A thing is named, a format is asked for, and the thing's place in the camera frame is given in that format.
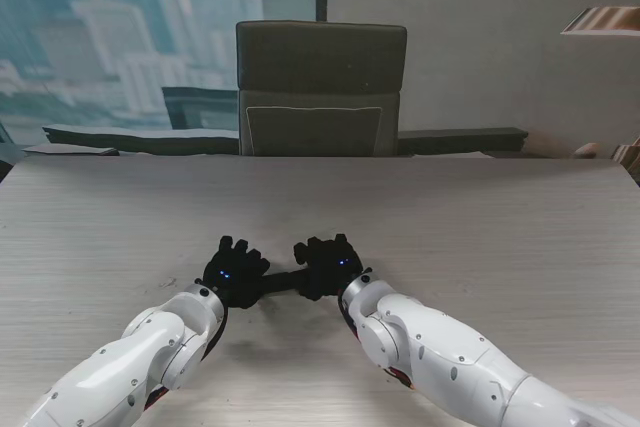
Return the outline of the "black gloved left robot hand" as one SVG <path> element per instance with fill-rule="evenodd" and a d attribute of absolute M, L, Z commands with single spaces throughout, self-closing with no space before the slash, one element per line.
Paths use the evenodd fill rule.
<path fill-rule="evenodd" d="M 270 262 L 256 250 L 248 250 L 248 242 L 222 236 L 217 252 L 207 263 L 201 284 L 214 290 L 228 308 L 248 309 L 261 297 L 260 278 L 269 270 Z"/>

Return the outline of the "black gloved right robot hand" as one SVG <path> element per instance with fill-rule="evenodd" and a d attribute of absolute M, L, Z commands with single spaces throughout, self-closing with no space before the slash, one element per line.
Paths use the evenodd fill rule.
<path fill-rule="evenodd" d="M 363 264 L 345 234 L 333 239 L 311 237 L 294 245 L 294 258 L 305 265 L 304 276 L 296 291 L 311 301 L 325 296 L 338 296 L 364 271 Z"/>

